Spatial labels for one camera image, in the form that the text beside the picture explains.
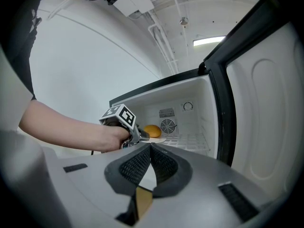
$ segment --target white wall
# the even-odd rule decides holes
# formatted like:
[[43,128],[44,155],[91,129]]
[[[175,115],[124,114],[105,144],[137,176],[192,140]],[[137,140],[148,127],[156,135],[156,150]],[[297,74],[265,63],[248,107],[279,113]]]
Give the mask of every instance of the white wall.
[[[152,43],[142,46],[111,14],[84,2],[50,21],[46,11],[52,6],[41,3],[43,21],[31,52],[31,74],[39,101],[66,116],[98,123],[111,99],[158,80],[159,65],[142,53]],[[60,157],[90,154],[54,149]]]
[[[52,11],[62,1],[42,0],[39,9]],[[97,30],[136,58],[158,78],[168,76],[165,60],[148,30],[140,30],[134,21],[125,17],[114,6],[108,6],[105,1],[71,0],[58,15]]]

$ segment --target hand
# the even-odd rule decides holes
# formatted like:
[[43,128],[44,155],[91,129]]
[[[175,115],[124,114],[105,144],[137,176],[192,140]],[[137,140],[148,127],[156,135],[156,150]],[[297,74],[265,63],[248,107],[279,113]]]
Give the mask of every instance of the hand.
[[97,151],[110,152],[119,150],[120,146],[129,137],[129,132],[122,127],[100,126],[100,142]]

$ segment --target black rubber pad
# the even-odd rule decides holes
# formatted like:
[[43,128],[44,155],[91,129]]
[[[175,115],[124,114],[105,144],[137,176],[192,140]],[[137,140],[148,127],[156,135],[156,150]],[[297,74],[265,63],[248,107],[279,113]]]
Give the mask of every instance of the black rubber pad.
[[237,190],[232,184],[224,184],[218,187],[231,204],[237,215],[243,220],[248,221],[258,214],[257,209]]
[[78,164],[78,165],[66,166],[63,169],[65,170],[66,173],[68,173],[68,172],[72,172],[72,171],[77,171],[77,170],[83,169],[85,167],[87,167],[86,164]]
[[132,197],[151,164],[157,181],[153,198],[175,196],[183,190],[192,178],[191,165],[161,146],[147,143],[109,163],[104,176],[112,189]]

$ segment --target person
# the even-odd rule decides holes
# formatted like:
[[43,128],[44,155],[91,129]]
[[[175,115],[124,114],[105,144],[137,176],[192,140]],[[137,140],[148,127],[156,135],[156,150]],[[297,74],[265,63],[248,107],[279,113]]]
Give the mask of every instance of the person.
[[44,142],[68,148],[109,152],[120,148],[129,136],[122,127],[86,123],[63,116],[39,102],[33,91],[29,56],[37,34],[37,9],[41,0],[14,0],[2,14],[7,24],[1,46],[12,68],[33,94],[19,127]]

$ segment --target gray surface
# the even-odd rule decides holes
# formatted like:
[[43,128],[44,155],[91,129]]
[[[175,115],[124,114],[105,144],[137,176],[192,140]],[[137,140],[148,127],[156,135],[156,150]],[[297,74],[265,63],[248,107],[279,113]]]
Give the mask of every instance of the gray surface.
[[[1,132],[0,172],[9,188],[47,227],[126,227],[114,218],[126,211],[130,198],[114,193],[104,178],[106,165],[140,148],[59,160],[50,148],[15,132]],[[192,179],[177,196],[154,199],[134,227],[235,227],[241,224],[218,190],[232,182],[259,209],[270,199],[253,183],[225,164],[192,152],[162,145],[188,160]],[[64,166],[87,168],[65,173]]]
[[[124,212],[129,198],[113,192],[105,181],[104,169],[108,163],[144,145],[96,156],[60,160],[62,166],[86,163],[87,168],[67,175],[81,193],[100,210],[113,218]],[[192,152],[161,145],[188,160],[193,168],[190,183],[177,196],[154,199],[153,204],[135,227],[235,227],[241,224],[230,204],[217,186],[232,182],[258,209],[270,202],[255,184],[233,171],[227,165]]]
[[0,45],[0,130],[17,130],[32,97],[10,66]]
[[116,217],[127,211],[130,197],[114,192],[105,179],[104,170],[110,162],[137,148],[134,146],[114,152],[61,159],[59,161],[62,167],[80,163],[87,164],[87,168],[67,173],[68,178],[96,207],[111,217]]

